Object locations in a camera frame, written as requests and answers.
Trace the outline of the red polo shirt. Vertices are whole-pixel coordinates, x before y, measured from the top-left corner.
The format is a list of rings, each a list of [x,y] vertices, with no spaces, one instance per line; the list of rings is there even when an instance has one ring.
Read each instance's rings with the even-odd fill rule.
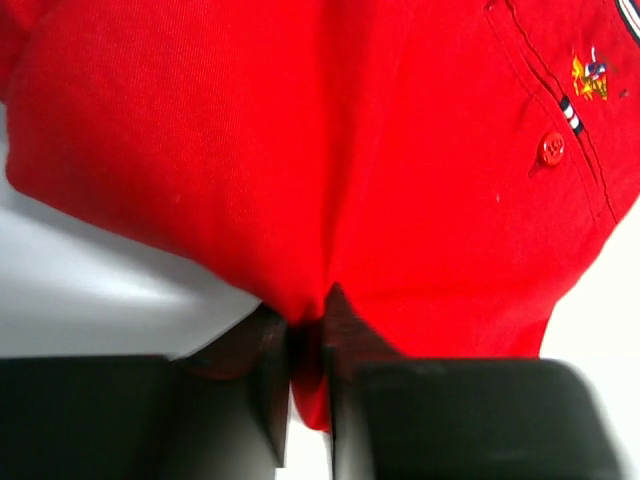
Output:
[[[639,194],[635,1],[5,1],[7,176],[278,311],[535,357]]]

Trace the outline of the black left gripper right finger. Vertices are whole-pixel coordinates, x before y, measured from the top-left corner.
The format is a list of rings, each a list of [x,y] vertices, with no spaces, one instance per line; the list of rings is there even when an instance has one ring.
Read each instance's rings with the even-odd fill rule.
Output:
[[[365,415],[360,370],[393,363],[402,355],[356,313],[342,286],[325,301],[322,349],[327,377],[332,477],[374,479],[371,433]]]

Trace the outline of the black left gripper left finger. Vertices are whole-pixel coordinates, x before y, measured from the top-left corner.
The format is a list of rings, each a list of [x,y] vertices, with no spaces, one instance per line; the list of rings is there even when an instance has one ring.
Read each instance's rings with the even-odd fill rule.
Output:
[[[265,305],[180,363],[174,468],[280,468],[289,417],[288,331]]]

